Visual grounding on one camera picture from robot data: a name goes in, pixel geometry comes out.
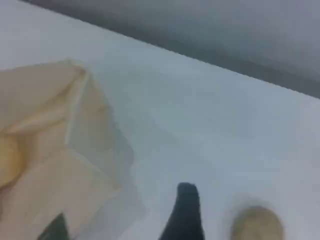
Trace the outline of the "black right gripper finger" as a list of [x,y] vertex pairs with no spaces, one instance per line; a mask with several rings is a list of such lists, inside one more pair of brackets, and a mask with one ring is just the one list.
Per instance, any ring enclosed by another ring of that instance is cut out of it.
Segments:
[[181,182],[177,186],[175,204],[160,235],[160,240],[203,240],[201,205],[195,184]]

